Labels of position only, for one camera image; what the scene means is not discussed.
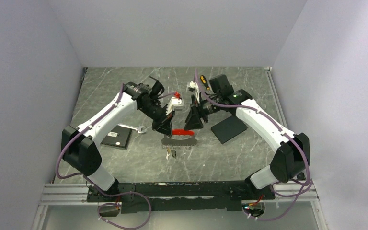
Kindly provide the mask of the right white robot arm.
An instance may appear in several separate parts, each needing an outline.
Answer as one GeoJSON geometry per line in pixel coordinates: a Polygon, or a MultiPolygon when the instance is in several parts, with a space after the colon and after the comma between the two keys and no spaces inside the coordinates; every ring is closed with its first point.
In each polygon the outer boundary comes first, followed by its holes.
{"type": "Polygon", "coordinates": [[[187,84],[191,97],[185,130],[202,129],[210,114],[227,111],[257,132],[275,155],[270,164],[246,178],[245,193],[258,198],[264,188],[275,183],[287,183],[305,171],[310,180],[310,141],[304,133],[295,134],[266,113],[245,90],[234,90],[226,75],[206,80],[194,76],[187,84]]]}

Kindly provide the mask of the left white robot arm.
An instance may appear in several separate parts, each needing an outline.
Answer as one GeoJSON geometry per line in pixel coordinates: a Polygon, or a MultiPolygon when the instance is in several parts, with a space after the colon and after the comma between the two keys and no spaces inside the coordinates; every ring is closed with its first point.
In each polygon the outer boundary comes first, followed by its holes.
{"type": "Polygon", "coordinates": [[[150,77],[152,85],[144,83],[122,84],[115,98],[92,118],[77,127],[67,126],[62,131],[61,153],[56,163],[56,176],[65,179],[59,172],[59,164],[65,160],[77,170],[73,175],[83,175],[98,187],[106,201],[113,201],[119,193],[119,181],[103,164],[99,146],[103,139],[127,116],[137,110],[152,119],[152,130],[172,136],[172,119],[175,109],[183,106],[177,92],[172,93],[169,103],[160,103],[164,86],[150,77]]]}

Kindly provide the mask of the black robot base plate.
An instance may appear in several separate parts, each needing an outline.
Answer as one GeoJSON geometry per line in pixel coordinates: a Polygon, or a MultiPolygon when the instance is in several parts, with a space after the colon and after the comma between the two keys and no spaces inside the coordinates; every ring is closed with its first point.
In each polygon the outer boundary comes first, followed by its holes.
{"type": "Polygon", "coordinates": [[[225,209],[241,211],[242,205],[257,200],[273,200],[274,193],[267,186],[251,189],[238,181],[120,183],[120,198],[106,197],[89,187],[88,203],[121,202],[123,214],[139,211],[178,211],[225,209]]]}

